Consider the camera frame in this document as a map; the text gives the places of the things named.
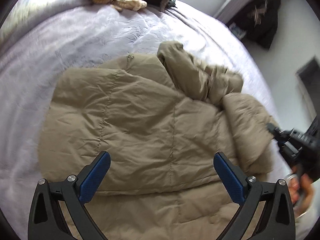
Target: bed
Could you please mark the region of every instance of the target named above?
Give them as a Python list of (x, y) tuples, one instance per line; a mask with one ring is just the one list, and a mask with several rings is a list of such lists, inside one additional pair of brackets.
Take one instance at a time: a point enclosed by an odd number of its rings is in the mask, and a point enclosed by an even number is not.
[[(29, 13), (22, 16), (25, 10)], [(155, 7), (119, 13), (90, 0), (21, 0), (13, 12), (1, 29), (0, 207), (22, 240), (41, 178), (39, 131), (56, 82), (68, 67), (95, 67), (131, 52), (156, 53), (162, 41), (177, 40), (208, 63), (241, 73), (243, 93), (277, 118), (269, 88), (242, 43), (218, 20), (187, 4), (177, 1), (177, 8), (165, 13)], [(275, 145), (273, 159), (271, 182), (289, 172)]]

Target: black coat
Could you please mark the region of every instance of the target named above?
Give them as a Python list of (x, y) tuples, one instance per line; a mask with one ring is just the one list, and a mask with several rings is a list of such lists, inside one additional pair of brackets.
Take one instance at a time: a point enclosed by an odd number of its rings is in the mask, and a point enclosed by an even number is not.
[(266, 0), (253, 0), (248, 3), (228, 23), (235, 23), (239, 28), (247, 31), (247, 39), (255, 41), (265, 49), (270, 49), (273, 37), (278, 29), (278, 9), (281, 0), (267, 0), (267, 11), (260, 14), (261, 23), (256, 24), (252, 13), (255, 8), (265, 7)]

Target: human hand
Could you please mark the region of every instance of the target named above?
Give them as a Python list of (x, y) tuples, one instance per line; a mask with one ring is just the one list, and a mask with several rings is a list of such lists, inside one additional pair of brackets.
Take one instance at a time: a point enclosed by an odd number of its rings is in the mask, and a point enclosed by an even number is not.
[[(292, 172), (294, 173), (295, 171), (296, 171), (296, 167), (293, 167)], [(300, 185), (296, 177), (292, 178), (289, 181), (288, 186), (289, 186), (289, 193), (290, 193), (292, 204), (296, 203), (301, 197), (298, 193), (298, 190), (300, 187), (303, 189), (303, 192), (304, 192), (304, 199), (295, 210), (296, 216), (300, 216), (304, 212), (306, 212), (311, 204), (311, 201), (314, 196), (314, 189), (312, 186), (312, 182), (313, 182), (312, 179), (310, 179), (307, 174), (303, 174), (301, 176)]]

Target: blue gripper pad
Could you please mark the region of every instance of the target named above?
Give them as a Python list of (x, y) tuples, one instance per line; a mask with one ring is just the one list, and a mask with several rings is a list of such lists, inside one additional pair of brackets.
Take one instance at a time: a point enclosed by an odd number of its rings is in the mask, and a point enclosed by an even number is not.
[(100, 183), (110, 168), (111, 158), (108, 152), (95, 164), (80, 186), (79, 201), (83, 205), (92, 200)]
[(232, 201), (239, 205), (243, 204), (245, 202), (243, 186), (219, 154), (214, 155), (213, 165)]

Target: beige puffer jacket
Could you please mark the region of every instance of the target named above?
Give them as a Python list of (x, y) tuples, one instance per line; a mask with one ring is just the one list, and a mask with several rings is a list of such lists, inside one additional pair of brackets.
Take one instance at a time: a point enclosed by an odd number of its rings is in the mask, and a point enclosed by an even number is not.
[(64, 180), (106, 150), (110, 170), (86, 208), (109, 240), (216, 239), (238, 206), (214, 154), (250, 175), (272, 169), (266, 123), (274, 120), (241, 87), (239, 74), (207, 65), (178, 42), (162, 43), (157, 56), (69, 69), (41, 133), (41, 172)]

